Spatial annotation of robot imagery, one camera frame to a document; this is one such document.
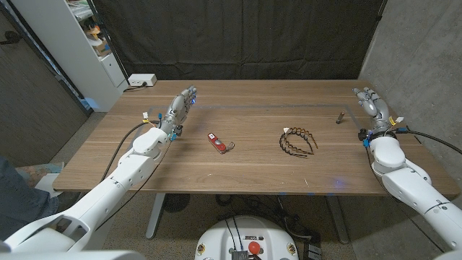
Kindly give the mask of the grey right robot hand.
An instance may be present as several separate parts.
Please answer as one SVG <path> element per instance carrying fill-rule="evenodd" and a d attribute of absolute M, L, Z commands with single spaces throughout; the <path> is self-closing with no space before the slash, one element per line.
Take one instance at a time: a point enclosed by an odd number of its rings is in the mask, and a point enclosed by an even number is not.
<path fill-rule="evenodd" d="M 386 102 L 379 97 L 376 91 L 365 87 L 364 90 L 354 88 L 353 93 L 359 99 L 367 115 L 371 118 L 371 131 L 374 134 L 385 132 L 391 127 L 390 113 Z"/>

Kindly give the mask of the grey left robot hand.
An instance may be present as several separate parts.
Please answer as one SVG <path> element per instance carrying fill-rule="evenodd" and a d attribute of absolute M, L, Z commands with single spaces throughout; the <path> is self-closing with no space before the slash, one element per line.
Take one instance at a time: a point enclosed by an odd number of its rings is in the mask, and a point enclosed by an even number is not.
<path fill-rule="evenodd" d="M 183 123 L 191 106 L 196 102 L 196 91 L 195 86 L 191 85 L 173 99 L 160 124 L 160 129 L 166 134 L 181 136 Z"/>

